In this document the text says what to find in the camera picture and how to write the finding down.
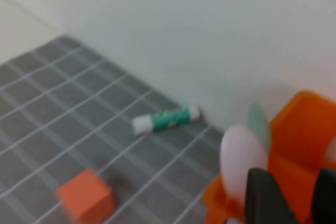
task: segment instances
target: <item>gray grid mat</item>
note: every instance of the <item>gray grid mat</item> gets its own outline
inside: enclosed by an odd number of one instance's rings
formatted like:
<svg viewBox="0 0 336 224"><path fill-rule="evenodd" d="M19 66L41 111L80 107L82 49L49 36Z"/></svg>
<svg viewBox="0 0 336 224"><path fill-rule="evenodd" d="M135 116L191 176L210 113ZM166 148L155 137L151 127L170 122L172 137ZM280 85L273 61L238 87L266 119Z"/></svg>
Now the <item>gray grid mat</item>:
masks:
<svg viewBox="0 0 336 224"><path fill-rule="evenodd" d="M0 66L0 223L69 223L54 191L87 167L114 190L104 224L204 223L222 134L131 130L134 116L176 107L66 36Z"/></svg>

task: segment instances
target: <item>black object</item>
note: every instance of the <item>black object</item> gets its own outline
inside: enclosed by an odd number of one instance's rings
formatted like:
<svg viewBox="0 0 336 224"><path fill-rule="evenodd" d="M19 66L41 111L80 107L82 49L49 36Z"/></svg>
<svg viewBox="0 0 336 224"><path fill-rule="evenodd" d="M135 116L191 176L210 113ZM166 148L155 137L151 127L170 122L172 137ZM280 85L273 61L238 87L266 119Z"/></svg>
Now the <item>black object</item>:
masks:
<svg viewBox="0 0 336 224"><path fill-rule="evenodd" d="M248 172L245 220L246 224L299 223L283 197L278 183L266 170L253 168Z"/></svg>
<svg viewBox="0 0 336 224"><path fill-rule="evenodd" d="M336 223L336 170L320 170L311 203L311 215L314 224Z"/></svg>

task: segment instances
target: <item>green and white glue stick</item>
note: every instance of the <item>green and white glue stick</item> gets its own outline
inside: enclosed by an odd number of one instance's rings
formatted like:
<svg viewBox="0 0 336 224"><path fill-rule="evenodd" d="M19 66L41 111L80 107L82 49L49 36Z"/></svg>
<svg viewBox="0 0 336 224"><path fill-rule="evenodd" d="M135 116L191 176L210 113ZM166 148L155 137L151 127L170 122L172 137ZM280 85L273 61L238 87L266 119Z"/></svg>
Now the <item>green and white glue stick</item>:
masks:
<svg viewBox="0 0 336 224"><path fill-rule="evenodd" d="M197 107L188 107L181 110L164 111L159 114L138 116L132 120L135 135L161 131L181 124L197 121L201 111Z"/></svg>

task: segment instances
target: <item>orange plastic basket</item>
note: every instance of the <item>orange plastic basket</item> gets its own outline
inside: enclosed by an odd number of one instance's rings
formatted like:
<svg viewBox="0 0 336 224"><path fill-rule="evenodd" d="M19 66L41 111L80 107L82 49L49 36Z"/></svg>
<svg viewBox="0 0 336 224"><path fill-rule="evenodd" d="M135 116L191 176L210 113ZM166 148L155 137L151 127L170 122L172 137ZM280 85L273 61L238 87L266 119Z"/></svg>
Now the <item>orange plastic basket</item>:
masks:
<svg viewBox="0 0 336 224"><path fill-rule="evenodd" d="M299 92L275 116L270 127L268 170L298 219L307 221L320 167L336 167L323 159L336 136L336 104L310 91ZM228 199L219 175L204 191L203 200L207 206L206 224L223 224L229 217L244 221L243 208Z"/></svg>

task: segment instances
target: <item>orange block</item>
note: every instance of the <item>orange block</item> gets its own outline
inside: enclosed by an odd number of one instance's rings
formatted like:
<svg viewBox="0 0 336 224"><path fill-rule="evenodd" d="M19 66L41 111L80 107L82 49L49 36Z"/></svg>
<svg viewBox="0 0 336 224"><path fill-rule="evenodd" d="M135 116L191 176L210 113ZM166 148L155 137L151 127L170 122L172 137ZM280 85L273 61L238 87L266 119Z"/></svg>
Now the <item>orange block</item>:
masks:
<svg viewBox="0 0 336 224"><path fill-rule="evenodd" d="M112 189L86 170L57 190L62 207L75 223L98 224L115 208Z"/></svg>

